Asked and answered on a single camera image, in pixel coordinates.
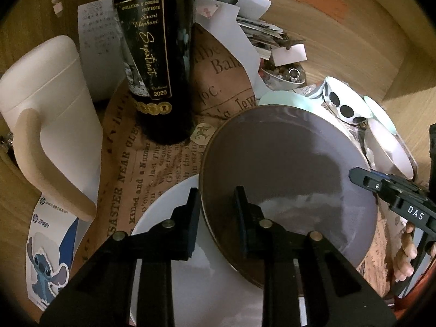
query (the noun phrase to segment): cable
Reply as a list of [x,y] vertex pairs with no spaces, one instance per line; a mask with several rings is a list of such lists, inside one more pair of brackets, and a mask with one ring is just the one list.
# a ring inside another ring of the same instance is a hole
[[53,10],[54,10],[56,16],[61,17],[62,10],[63,10],[62,0],[52,0],[52,4],[53,4]]

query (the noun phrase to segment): wine bottle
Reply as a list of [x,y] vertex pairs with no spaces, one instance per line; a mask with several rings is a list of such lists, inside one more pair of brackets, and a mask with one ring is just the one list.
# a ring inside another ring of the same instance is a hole
[[170,145],[193,131],[189,91],[193,0],[114,0],[137,120],[150,140]]

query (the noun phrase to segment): hand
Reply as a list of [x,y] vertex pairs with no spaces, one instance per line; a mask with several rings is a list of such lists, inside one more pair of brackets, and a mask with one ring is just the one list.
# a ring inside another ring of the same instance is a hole
[[[410,260],[415,259],[418,254],[411,236],[414,229],[415,225],[411,222],[406,224],[406,230],[401,237],[401,249],[394,258],[394,275],[400,281],[404,281],[408,276],[413,274]],[[436,256],[436,242],[431,247],[429,253],[432,259]]]

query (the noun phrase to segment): brown paper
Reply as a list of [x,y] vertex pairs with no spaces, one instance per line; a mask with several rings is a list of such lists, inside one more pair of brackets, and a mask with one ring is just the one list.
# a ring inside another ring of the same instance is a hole
[[[244,68],[209,32],[193,29],[191,84],[196,123],[218,129],[223,121],[255,106]],[[102,123],[102,175],[98,213],[76,253],[76,272],[117,230],[131,233],[142,214],[165,191],[196,175],[205,149],[191,140],[162,146],[148,140],[135,121],[127,83],[110,100]],[[385,246],[382,222],[365,259],[365,278],[383,294]]]

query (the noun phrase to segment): white plate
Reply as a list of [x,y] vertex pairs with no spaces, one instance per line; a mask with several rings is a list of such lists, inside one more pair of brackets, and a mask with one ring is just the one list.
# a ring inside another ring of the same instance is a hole
[[393,121],[389,118],[380,104],[368,96],[363,96],[363,100],[365,100],[365,103],[368,105],[369,109],[371,109],[373,118],[382,123],[393,135],[397,135],[398,132]]
[[368,119],[365,143],[374,155],[376,170],[401,175],[410,180],[413,178],[413,168],[403,147],[378,120]]
[[[142,215],[132,235],[151,229],[186,204],[189,189],[198,187],[198,175],[165,192]],[[130,317],[136,324],[140,261],[135,271]],[[215,246],[200,215],[192,258],[173,261],[173,304],[177,327],[260,327],[263,291],[236,272]]]
[[304,109],[310,113],[327,120],[330,124],[337,127],[348,138],[352,138],[350,132],[333,114],[326,110],[318,103],[318,100],[313,100],[293,91],[270,91],[262,96],[259,100],[259,106],[267,104],[282,104],[295,108]]

